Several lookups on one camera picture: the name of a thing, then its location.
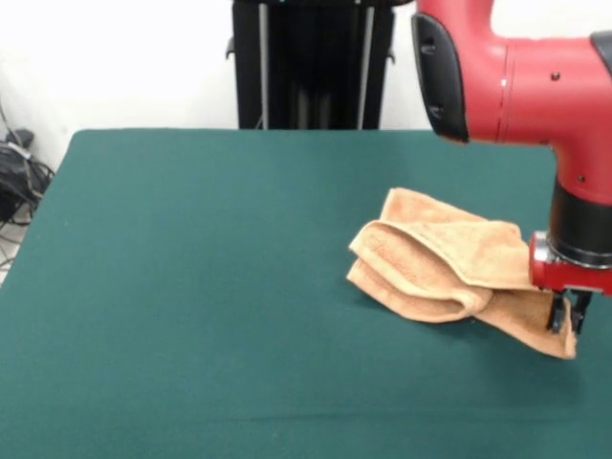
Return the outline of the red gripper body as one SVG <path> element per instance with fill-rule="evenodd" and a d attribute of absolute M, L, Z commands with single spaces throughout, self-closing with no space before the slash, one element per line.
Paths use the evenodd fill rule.
<path fill-rule="evenodd" d="M 584 267 L 567 261 L 550 247 L 545 231 L 536 231 L 529 243 L 529 277 L 543 290 L 585 291 L 611 296 L 611 269 Z"/>

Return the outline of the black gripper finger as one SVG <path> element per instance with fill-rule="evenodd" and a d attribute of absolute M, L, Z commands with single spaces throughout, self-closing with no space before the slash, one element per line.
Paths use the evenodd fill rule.
<path fill-rule="evenodd" d="M 572 330 L 574 333 L 580 333 L 593 293 L 588 291 L 573 291 L 573 294 L 575 295 L 575 301 L 571 309 Z"/>
<path fill-rule="evenodd" d="M 565 295 L 563 291 L 553 291 L 551 309 L 546 328 L 553 334 L 558 334 L 565 321 Z"/>

